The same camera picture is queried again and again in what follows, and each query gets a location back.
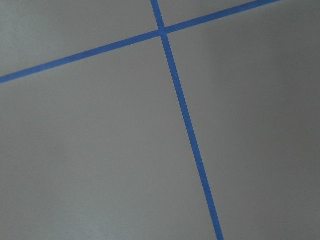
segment gray floor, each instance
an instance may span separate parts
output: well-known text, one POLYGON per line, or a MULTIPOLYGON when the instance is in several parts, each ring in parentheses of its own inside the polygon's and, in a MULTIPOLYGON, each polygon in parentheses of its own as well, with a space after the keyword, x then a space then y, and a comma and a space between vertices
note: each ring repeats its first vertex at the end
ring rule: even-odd
MULTIPOLYGON (((168 35, 226 240, 320 239, 319 12, 168 35)), ((0 76, 157 29, 148 0, 0 0, 0 22, 0 76)), ((0 239, 216 239, 159 37, 1 84, 0 112, 0 239)))

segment gray surface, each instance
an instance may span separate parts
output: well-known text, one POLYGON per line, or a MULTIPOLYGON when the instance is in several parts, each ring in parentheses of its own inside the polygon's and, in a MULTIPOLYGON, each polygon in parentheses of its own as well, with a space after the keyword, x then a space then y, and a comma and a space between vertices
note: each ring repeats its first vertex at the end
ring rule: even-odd
POLYGON ((0 238, 211 240, 160 39, 0 85, 0 238))
POLYGON ((0 76, 157 29, 149 0, 1 0, 0 76))
POLYGON ((170 26, 250 3, 253 0, 159 0, 158 2, 164 24, 170 26))
POLYGON ((320 2, 169 36, 225 239, 320 239, 320 2))

